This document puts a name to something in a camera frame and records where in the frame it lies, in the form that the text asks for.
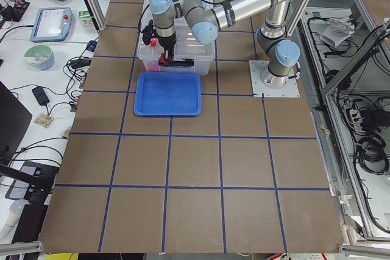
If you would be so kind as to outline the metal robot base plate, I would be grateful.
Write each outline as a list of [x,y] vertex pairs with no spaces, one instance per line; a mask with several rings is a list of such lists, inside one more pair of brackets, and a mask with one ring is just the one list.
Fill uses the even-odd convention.
[[300,93],[293,68],[288,76],[276,77],[269,72],[268,63],[266,60],[249,61],[253,96],[299,98]]

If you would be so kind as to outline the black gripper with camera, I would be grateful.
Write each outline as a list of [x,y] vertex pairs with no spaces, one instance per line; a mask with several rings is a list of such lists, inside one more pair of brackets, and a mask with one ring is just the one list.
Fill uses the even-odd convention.
[[176,30],[174,23],[169,27],[160,28],[154,25],[154,22],[151,19],[141,33],[143,34],[142,39],[145,45],[150,45],[151,39],[157,38],[160,46],[164,48],[165,53],[161,53],[159,58],[160,65],[167,64],[165,56],[168,56],[169,63],[174,61],[174,46],[176,45]]

